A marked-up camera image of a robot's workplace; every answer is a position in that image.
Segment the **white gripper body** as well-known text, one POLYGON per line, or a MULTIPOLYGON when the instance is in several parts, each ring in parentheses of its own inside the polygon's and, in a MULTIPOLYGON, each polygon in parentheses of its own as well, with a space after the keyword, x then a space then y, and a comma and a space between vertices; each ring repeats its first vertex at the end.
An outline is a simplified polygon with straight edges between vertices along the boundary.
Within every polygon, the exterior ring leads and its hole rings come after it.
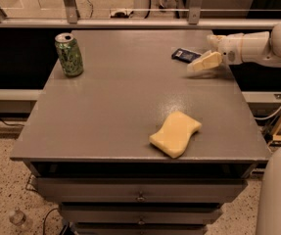
POLYGON ((218 42, 218 52, 222 54, 223 63, 226 65, 240 65, 243 33, 223 35, 218 42))

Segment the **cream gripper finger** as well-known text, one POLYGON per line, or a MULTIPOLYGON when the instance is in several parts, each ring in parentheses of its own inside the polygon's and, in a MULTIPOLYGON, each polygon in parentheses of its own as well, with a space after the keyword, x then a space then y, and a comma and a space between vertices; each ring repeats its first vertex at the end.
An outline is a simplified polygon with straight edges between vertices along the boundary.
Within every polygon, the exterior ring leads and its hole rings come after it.
POLYGON ((225 38, 225 35, 214 35, 210 34, 207 36, 207 42, 209 43, 213 51, 218 50, 219 43, 225 38))
POLYGON ((222 63, 222 56, 219 52, 211 50, 202 54, 187 66, 187 71, 204 71, 218 67, 222 63))

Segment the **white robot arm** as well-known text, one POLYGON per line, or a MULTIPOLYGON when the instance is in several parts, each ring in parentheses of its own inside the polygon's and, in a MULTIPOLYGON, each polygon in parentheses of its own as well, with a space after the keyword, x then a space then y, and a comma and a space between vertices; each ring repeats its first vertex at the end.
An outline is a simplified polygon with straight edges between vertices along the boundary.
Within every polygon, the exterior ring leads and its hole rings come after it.
POLYGON ((211 48, 187 66, 187 71, 214 69, 221 64, 256 63, 281 68, 281 22, 271 31, 208 35, 211 48))

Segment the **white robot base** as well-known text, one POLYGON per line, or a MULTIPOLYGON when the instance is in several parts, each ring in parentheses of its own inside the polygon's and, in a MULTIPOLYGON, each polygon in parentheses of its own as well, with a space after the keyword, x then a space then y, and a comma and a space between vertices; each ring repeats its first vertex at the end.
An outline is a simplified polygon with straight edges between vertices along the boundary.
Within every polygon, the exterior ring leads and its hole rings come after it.
POLYGON ((281 235, 281 148, 271 156, 264 172, 256 235, 281 235))

